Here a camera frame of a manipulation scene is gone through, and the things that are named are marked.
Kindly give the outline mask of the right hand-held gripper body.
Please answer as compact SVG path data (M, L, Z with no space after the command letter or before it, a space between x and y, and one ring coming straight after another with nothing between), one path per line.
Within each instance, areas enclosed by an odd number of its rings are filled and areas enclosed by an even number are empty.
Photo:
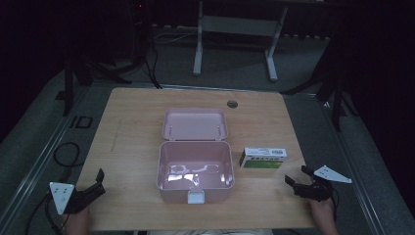
M296 183L293 190L297 196L318 202L328 200L332 197L334 192L333 182L352 182L349 177L336 172L326 165L314 169L314 175L310 178L312 179L310 185Z

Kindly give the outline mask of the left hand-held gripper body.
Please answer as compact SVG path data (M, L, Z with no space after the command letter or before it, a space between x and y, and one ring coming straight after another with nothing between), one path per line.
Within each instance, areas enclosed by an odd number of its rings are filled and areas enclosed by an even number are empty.
M72 184L50 182L49 187L59 215L79 213L94 201L92 194L77 191Z

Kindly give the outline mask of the white and green medicine box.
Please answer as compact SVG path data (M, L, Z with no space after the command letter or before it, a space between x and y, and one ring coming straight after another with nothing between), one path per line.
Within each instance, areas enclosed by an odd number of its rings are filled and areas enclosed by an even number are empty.
M287 157L285 149L246 147L239 165L244 168L279 168Z

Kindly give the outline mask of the pink plastic box with lid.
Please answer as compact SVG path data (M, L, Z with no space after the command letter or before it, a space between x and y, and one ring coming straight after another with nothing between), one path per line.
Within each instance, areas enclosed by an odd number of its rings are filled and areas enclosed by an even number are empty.
M162 127L157 186L174 204L227 200L235 184L226 118L220 109L172 108Z

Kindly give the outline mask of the person's right hand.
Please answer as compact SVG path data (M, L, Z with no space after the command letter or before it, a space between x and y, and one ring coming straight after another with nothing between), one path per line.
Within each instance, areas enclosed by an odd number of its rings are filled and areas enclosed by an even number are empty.
M334 219L334 203L331 199L325 201L309 200L313 219L322 235L340 235Z

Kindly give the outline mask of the person's left hand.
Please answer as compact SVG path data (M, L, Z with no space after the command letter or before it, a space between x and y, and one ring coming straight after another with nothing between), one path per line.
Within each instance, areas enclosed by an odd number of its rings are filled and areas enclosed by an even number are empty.
M63 216L67 235L89 235L92 217L88 208L76 213Z

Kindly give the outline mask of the black tripod stand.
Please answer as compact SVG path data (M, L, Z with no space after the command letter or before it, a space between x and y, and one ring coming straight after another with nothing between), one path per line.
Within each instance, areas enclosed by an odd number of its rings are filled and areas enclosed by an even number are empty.
M131 64L119 69L109 70L95 62L91 57L79 54L77 51L71 51L66 56L64 73L65 73L65 90L62 91L58 98L65 101L63 116L66 117L73 106L73 77L76 76L81 85L90 86L93 78L91 71L96 71L104 78L115 81L117 83L130 83L119 76L122 72L131 71L137 68L137 65Z
M342 109L343 92L346 84L346 74L350 68L351 25L343 20L334 35L331 37L326 49L315 66L310 79L294 88L281 91L283 95L294 95L302 90L320 83L316 93L319 102L327 102L334 96L332 124L337 131L341 130L340 116Z

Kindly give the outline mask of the metal floor rail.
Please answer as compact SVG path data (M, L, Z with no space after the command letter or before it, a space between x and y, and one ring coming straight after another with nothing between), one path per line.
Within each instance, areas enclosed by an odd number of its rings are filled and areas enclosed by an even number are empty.
M0 234L15 222L88 91L76 88L66 112L65 103L56 98L58 90L45 89L0 143Z
M335 125L333 121L334 105L329 102L320 102L320 108L322 109L323 116L331 127L333 137L336 140L339 148L340 156L344 160L344 166L351 178L351 185L356 195L357 201L361 207L361 210L365 216L367 225L372 235L385 235L385 229L381 224L378 213L375 210L373 200L370 198L368 187L364 184L361 172L368 173L367 169L360 170L356 160L361 160L363 156L361 154L355 155L352 150L351 144L346 141L346 129L341 126Z

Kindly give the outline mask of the white metal desk frame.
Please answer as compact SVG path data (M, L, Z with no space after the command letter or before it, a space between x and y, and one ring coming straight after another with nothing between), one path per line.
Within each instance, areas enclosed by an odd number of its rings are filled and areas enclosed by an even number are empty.
M280 38L288 10L288 7L282 8L278 21L211 16L204 13L204 0L199 0L197 47L193 66L193 75L200 75L202 73L204 51L203 34L205 32L220 32L271 37L271 45L264 51L264 57L268 69L269 79L271 81L277 81L278 76L273 55L277 42Z

